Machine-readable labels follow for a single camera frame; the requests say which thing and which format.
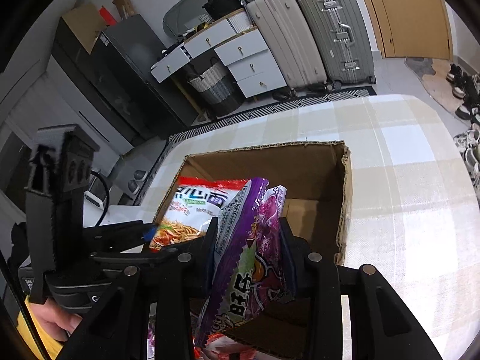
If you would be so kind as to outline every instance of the plaid tablecloth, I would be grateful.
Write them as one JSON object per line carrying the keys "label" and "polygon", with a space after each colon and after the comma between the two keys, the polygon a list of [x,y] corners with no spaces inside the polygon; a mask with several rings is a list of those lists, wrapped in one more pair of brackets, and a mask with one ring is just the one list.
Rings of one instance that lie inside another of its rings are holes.
{"label": "plaid tablecloth", "polygon": [[[469,175],[434,110],[404,95],[312,105],[207,132],[176,146],[138,219],[151,221],[189,154],[290,141],[344,140],[353,202],[345,265],[375,265],[445,360],[480,327],[480,213]],[[344,358],[350,358],[345,302]]]}

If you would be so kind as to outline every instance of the black and white rug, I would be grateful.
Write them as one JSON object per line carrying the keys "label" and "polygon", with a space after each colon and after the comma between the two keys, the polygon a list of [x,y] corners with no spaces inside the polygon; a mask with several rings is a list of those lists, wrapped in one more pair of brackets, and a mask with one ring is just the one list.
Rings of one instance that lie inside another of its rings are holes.
{"label": "black and white rug", "polygon": [[320,96],[312,96],[311,94],[309,94],[303,97],[298,97],[294,100],[277,102],[273,104],[263,105],[258,108],[249,109],[243,112],[239,112],[238,114],[226,116],[217,122],[210,122],[201,126],[192,127],[184,132],[179,132],[178,134],[170,135],[165,145],[165,148],[155,162],[155,165],[152,167],[147,179],[145,180],[145,183],[143,183],[142,188],[138,193],[137,197],[135,198],[133,204],[139,206],[142,203],[143,197],[145,196],[148,187],[152,183],[153,178],[157,174],[157,171],[160,168],[160,165],[162,165],[162,162],[165,160],[166,156],[176,145],[188,138],[196,137],[197,135],[205,134],[206,132],[214,131],[226,126],[231,126],[236,123],[241,123],[246,120],[255,119],[256,117],[276,114],[277,112],[308,107],[309,105],[329,103],[345,99],[354,99],[357,97],[375,96],[376,94],[377,93],[375,92],[375,89],[373,89],[371,85],[356,88],[345,88],[340,91],[329,92]]}

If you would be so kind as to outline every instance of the purple candy bag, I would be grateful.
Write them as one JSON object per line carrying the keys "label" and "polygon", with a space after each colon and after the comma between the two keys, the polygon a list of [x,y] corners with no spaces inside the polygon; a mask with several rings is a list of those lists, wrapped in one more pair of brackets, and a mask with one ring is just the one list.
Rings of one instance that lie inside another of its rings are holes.
{"label": "purple candy bag", "polygon": [[195,344],[208,335],[255,318],[285,288],[281,269],[279,216],[287,190],[267,190],[268,180],[251,179],[222,208],[214,251],[212,294],[203,306]]}

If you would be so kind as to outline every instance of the white drawer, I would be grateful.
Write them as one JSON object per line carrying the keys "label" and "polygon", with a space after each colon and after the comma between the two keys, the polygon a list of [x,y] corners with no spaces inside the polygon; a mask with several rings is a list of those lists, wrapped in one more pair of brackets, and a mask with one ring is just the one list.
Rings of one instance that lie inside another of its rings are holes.
{"label": "white drawer", "polygon": [[178,46],[165,58],[157,62],[151,73],[159,83],[190,62],[181,46]]}
{"label": "white drawer", "polygon": [[219,21],[185,42],[185,49],[192,58],[199,56],[217,44],[235,36],[236,32],[227,19]]}
{"label": "white drawer", "polygon": [[256,74],[238,81],[237,84],[247,98],[287,85],[279,68]]}
{"label": "white drawer", "polygon": [[243,58],[268,50],[268,46],[258,30],[248,32],[215,49],[225,66]]}
{"label": "white drawer", "polygon": [[263,50],[233,64],[229,64],[227,67],[236,81],[244,80],[245,78],[265,71],[278,69],[277,62],[273,58],[270,50]]}

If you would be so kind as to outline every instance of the suitcase handle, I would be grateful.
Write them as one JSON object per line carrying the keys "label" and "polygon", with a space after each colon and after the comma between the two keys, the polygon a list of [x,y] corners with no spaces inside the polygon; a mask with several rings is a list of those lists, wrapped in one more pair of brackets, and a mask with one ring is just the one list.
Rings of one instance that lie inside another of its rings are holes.
{"label": "suitcase handle", "polygon": [[353,31],[351,26],[347,26],[346,24],[340,23],[340,27],[345,28],[346,32],[349,35],[350,43],[347,44],[347,47],[352,47],[355,44],[355,38],[353,37]]}

